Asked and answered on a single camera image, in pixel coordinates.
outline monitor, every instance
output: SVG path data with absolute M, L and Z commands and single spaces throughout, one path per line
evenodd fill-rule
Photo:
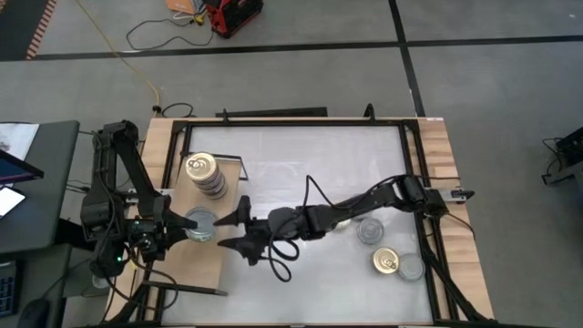
M 0 185 L 42 179 L 45 172 L 0 150 Z

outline gray floor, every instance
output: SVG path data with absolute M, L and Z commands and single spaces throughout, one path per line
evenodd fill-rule
M 164 3 L 86 0 L 120 50 L 137 22 L 170 17 Z M 409 40 L 583 34 L 579 1 L 398 1 Z M 152 26 L 140 46 L 206 28 Z M 267 0 L 264 12 L 231 40 L 210 46 L 391 41 L 386 1 Z M 180 43 L 170 48 L 185 47 Z M 107 51 L 73 0 L 60 0 L 41 54 Z M 496 318 L 504 323 L 579 327 L 583 322 L 583 209 L 573 184 L 544 187 L 550 161 L 542 138 L 583 125 L 583 44 L 450 46 L 411 49 L 428 116 L 444 117 L 465 187 Z M 328 106 L 333 116 L 412 116 L 395 49 L 304 51 L 130 59 L 160 87 L 163 105 L 188 101 L 196 114 Z M 78 119 L 82 129 L 122 118 L 145 132 L 153 97 L 116 59 L 0 63 L 2 120 Z M 89 180 L 89 140 L 80 137 L 71 179 Z M 81 198 L 67 195 L 63 216 L 78 220 Z M 99 319 L 104 298 L 75 299 L 65 327 Z

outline red equipment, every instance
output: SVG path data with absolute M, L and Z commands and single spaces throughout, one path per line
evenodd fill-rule
M 212 30 L 230 38 L 261 12 L 263 0 L 203 0 L 210 14 Z

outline wire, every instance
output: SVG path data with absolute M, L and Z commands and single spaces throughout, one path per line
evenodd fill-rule
M 78 179 L 71 179 L 71 180 L 69 180 L 69 181 L 67 181 L 67 182 L 76 182 L 76 183 L 79 183 L 79 184 L 82 184 L 82 185 L 91 186 L 91 184 L 90 184 L 90 183 L 88 183 L 88 182 L 83 182 L 83 181 L 81 181 L 81 180 L 78 180 Z
M 118 283 L 118 278 L 114 277 L 113 278 L 113 285 L 115 286 L 116 283 Z M 115 293 L 113 291 L 109 292 L 109 301 L 107 302 L 107 308 L 106 311 L 103 313 L 103 317 L 101 317 L 101 323 L 104 322 L 106 320 L 107 314 L 109 313 L 109 309 L 111 309 L 111 303 L 113 302 L 113 296 L 115 295 Z
M 275 244 L 274 244 L 275 236 L 280 233 L 283 226 L 285 226 L 289 222 L 297 219 L 300 216 L 300 214 L 304 213 L 305 208 L 306 208 L 306 204 L 308 203 L 308 195 L 310 194 L 310 178 L 311 177 L 309 175 L 306 176 L 306 191 L 303 194 L 303 203 L 302 203 L 301 210 L 298 210 L 298 212 L 295 216 L 285 220 L 279 227 L 277 227 L 275 229 L 275 231 L 270 236 L 270 242 L 269 242 L 268 247 L 267 247 L 267 258 L 260 257 L 260 260 L 267 260 L 270 263 L 271 270 L 273 271 L 273 274 L 275 274 L 277 279 L 279 279 L 281 282 L 289 282 L 292 279 L 292 271 L 290 271 L 290 268 L 283 261 L 280 261 L 278 259 L 274 259 L 271 252 L 275 251 L 275 253 L 278 254 L 279 256 L 281 256 L 284 260 L 295 261 L 298 258 L 300 258 L 300 248 L 293 241 L 287 241 L 295 249 L 296 252 L 295 252 L 295 255 L 293 255 L 293 256 L 286 255 L 275 246 Z M 275 269 L 274 263 L 280 264 L 280 266 L 287 272 L 287 278 L 283 278 L 280 275 L 280 273 L 277 271 L 277 269 Z
M 540 142 L 543 143 L 543 145 L 545 145 L 545 147 L 547 147 L 548 150 L 550 150 L 553 155 L 555 155 L 555 160 L 551 161 L 550 164 L 548 164 L 547 166 L 547 175 L 549 173 L 550 167 L 556 162 L 558 161 L 558 170 L 561 171 L 563 169 L 563 161 L 561 160 L 561 157 L 558 155 L 558 152 L 555 149 L 552 149 L 548 144 L 547 141 L 553 140 L 555 141 L 555 147 L 557 146 L 557 140 L 561 140 L 561 138 L 544 138 L 542 140 L 540 140 Z
M 87 194 L 87 193 L 86 193 L 86 192 L 84 192 L 84 191 L 81 191 L 81 190 L 76 190 L 76 189 L 73 189 L 73 188 L 67 188 L 66 190 L 68 190 L 68 191 L 71 191 L 71 192 L 76 192 L 76 193 L 84 194 L 84 195 L 85 195 L 85 194 Z
M 159 45 L 157 45 L 157 46 L 147 46 L 147 47 L 135 47 L 135 46 L 134 46 L 134 45 L 131 43 L 131 41 L 129 40 L 129 36 L 130 36 L 132 33 L 134 33 L 134 31 L 136 31 L 136 29 L 138 29 L 140 26 L 143 26 L 144 24 L 148 24 L 148 23 L 163 23 L 163 22 L 170 22 L 170 23 L 174 24 L 175 26 L 178 26 L 178 27 L 185 27 L 185 26 L 188 26 L 188 25 L 192 24 L 193 20 L 192 20 L 192 19 L 190 19 L 190 20 L 189 20 L 189 21 L 188 21 L 186 24 L 179 24 L 179 23 L 176 23 L 175 21 L 173 21 L 173 20 L 171 20 L 171 19 L 169 19 L 169 18 L 164 18 L 164 19 L 149 19 L 149 20 L 145 20 L 145 21 L 143 21 L 143 22 L 139 23 L 138 25 L 134 26 L 132 29 L 130 29 L 130 30 L 129 30 L 129 32 L 127 32 L 127 33 L 126 33 L 126 40 L 128 41 L 128 44 L 129 44 L 129 46 L 130 46 L 132 49 L 134 49 L 134 50 L 137 50 L 137 51 L 154 50 L 154 49 L 161 48 L 161 47 L 163 47 L 163 46 L 165 46 L 165 45 L 169 44 L 170 42 L 172 42 L 172 41 L 174 41 L 174 40 L 176 40 L 176 39 L 180 39 L 180 40 L 182 40 L 182 41 L 186 42 L 187 44 L 189 44 L 189 45 L 191 45 L 191 46 L 208 46 L 208 45 L 209 45 L 209 43 L 210 43 L 210 41 L 212 40 L 212 38 L 213 38 L 213 37 L 214 37 L 214 35 L 215 35 L 215 32 L 214 32 L 214 31 L 211 31 L 211 32 L 210 32 L 210 37 L 209 37 L 209 39 L 207 40 L 207 42 L 205 42 L 205 43 L 202 43 L 202 44 L 197 44 L 197 43 L 191 42 L 191 41 L 189 41 L 189 40 L 185 39 L 185 38 L 184 38 L 184 37 L 182 37 L 182 36 L 173 36 L 173 37 L 171 37 L 170 39 L 166 40 L 165 42 L 163 42 L 163 43 L 161 43 L 161 44 L 159 44 Z
M 458 222 L 462 223 L 463 225 L 465 225 L 470 231 L 472 231 L 472 234 L 474 235 L 474 239 L 476 238 L 476 233 L 474 232 L 474 228 L 472 228 L 472 226 L 469 225 L 469 223 L 467 223 L 466 221 L 460 219 L 459 217 L 456 217 L 452 213 L 446 213 L 445 215 L 447 215 L 450 218 L 453 218 L 453 219 L 457 220 Z
M 62 276 L 60 276 L 55 282 L 53 282 L 52 285 L 50 285 L 50 287 L 48 287 L 48 289 L 46 289 L 46 291 L 43 293 L 43 295 L 40 297 L 42 299 L 46 298 L 46 296 L 48 295 L 48 293 L 55 288 L 55 286 L 62 281 L 63 279 L 65 279 L 69 273 L 71 273 L 74 269 L 80 267 L 83 263 L 89 261 L 89 259 L 84 259 L 83 261 L 73 265 L 72 267 L 68 268 L 65 272 L 65 274 L 63 274 Z
M 136 75 L 139 78 L 141 78 L 142 80 L 144 80 L 144 82 L 146 82 L 146 84 L 148 85 L 148 87 L 152 89 L 152 92 L 154 92 L 154 96 L 156 97 L 156 106 L 160 106 L 160 93 L 158 92 L 158 90 L 156 89 L 156 87 L 154 87 L 154 85 L 152 84 L 152 82 L 150 82 L 149 79 L 140 70 L 138 70 L 137 68 L 135 68 L 132 65 L 130 65 L 129 62 L 126 59 L 124 59 L 122 56 L 119 55 L 119 53 L 114 49 L 114 47 L 109 42 L 109 39 L 107 39 L 107 36 L 105 35 L 105 33 L 103 33 L 103 31 L 101 30 L 101 28 L 99 28 L 99 26 L 97 25 L 96 21 L 91 16 L 91 14 L 85 9 L 85 7 L 83 5 L 81 5 L 81 2 L 79 2 L 79 0 L 75 0 L 75 2 L 81 8 L 81 10 L 83 10 L 83 12 L 85 13 L 85 15 L 87 16 L 87 18 L 89 18 L 89 20 L 91 21 L 91 23 L 93 24 L 93 26 L 95 27 L 95 29 L 99 32 L 99 34 L 101 34 L 101 37 L 103 37 L 103 40 L 106 42 L 107 46 L 109 47 L 109 50 L 111 50 L 111 53 L 114 56 L 116 56 L 117 58 L 119 58 L 119 60 L 121 60 L 124 64 L 126 64 L 126 66 L 129 67 L 132 71 L 134 71 L 134 73 L 136 73 Z
M 174 20 L 180 20 L 180 19 L 194 19 L 194 15 L 184 15 L 184 16 L 180 16 L 180 14 L 182 14 L 182 12 L 177 12 L 176 14 L 174 14 L 174 16 L 172 17 L 172 19 Z
M 169 110 L 169 109 L 171 109 L 171 108 L 174 108 L 174 107 L 176 107 L 176 106 L 187 106 L 187 107 L 189 107 L 189 108 L 190 108 L 190 110 L 189 110 L 189 113 L 188 113 L 187 115 L 185 115 L 185 116 L 182 116 L 182 117 L 180 117 L 180 118 L 195 118 L 195 117 L 196 117 L 196 115 L 192 115 L 192 112 L 194 111 L 194 107 L 193 107 L 191 104 L 189 104 L 189 103 L 184 103 L 184 102 L 181 102 L 181 103 L 174 103 L 174 104 L 172 104 L 172 105 L 168 105 L 168 106 L 166 106 L 166 108 L 162 109 L 162 111 L 160 112 L 160 115 L 161 115 L 163 118 L 168 118 L 168 117 L 166 116 L 166 111 L 167 111 L 167 110 Z
M 145 304 L 142 304 L 140 302 L 136 302 L 134 300 L 132 300 L 130 297 L 128 297 L 126 294 L 124 294 L 122 291 L 120 291 L 113 283 L 111 283 L 111 280 L 109 279 L 109 277 L 104 277 L 106 279 L 107 284 L 109 285 L 109 287 L 111 287 L 111 289 L 114 291 L 114 293 L 116 293 L 117 295 L 121 296 L 121 298 L 123 298 L 124 300 L 126 300 L 127 302 L 131 302 L 136 304 L 137 307 L 141 307 L 144 308 L 146 310 L 151 310 L 151 311 L 165 311 L 167 309 L 169 309 L 170 307 L 172 307 L 172 305 L 174 305 L 174 303 L 176 303 L 176 301 L 179 298 L 179 290 L 178 290 L 178 283 L 176 282 L 176 279 L 172 278 L 172 276 L 170 276 L 169 274 L 165 273 L 165 272 L 161 272 L 158 270 L 154 270 L 154 269 L 150 269 L 144 265 L 141 265 L 137 259 L 135 258 L 135 254 L 132 250 L 130 250 L 129 248 L 126 248 L 126 250 L 128 251 L 128 257 L 134 262 L 134 264 L 136 264 L 137 267 L 139 267 L 140 269 L 144 270 L 144 271 L 148 271 L 151 273 L 156 273 L 158 275 L 161 275 L 167 279 L 169 279 L 173 285 L 175 285 L 174 288 L 174 297 L 172 298 L 172 301 L 170 301 L 170 303 L 166 306 L 162 306 L 160 308 L 156 308 L 156 307 L 152 307 L 152 306 L 148 306 Z
M 96 297 L 103 297 L 103 296 L 107 296 L 109 295 L 109 292 L 102 292 L 101 294 L 95 294 L 95 295 L 85 295 L 85 292 L 92 286 L 93 284 L 90 283 L 87 287 L 85 287 L 83 289 L 83 291 L 81 291 L 81 297 L 83 298 L 96 298 Z

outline screen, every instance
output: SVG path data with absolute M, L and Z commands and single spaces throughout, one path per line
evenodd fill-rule
M 0 189 L 0 218 L 4 217 L 11 209 L 25 199 L 22 195 L 10 188 Z
M 33 174 L 17 165 L 0 159 L 0 183 L 11 183 L 15 180 L 20 180 L 24 177 L 32 176 Z

